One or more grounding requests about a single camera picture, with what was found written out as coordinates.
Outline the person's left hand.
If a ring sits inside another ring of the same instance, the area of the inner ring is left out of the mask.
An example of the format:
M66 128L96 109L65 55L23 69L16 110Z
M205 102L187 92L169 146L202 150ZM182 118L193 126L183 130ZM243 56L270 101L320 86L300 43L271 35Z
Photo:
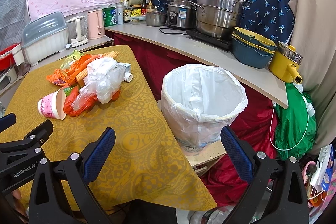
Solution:
M15 189L14 191L11 192L12 196L13 196L13 200L14 200L14 207L16 210L18 210L21 206L21 192L19 191L19 189Z

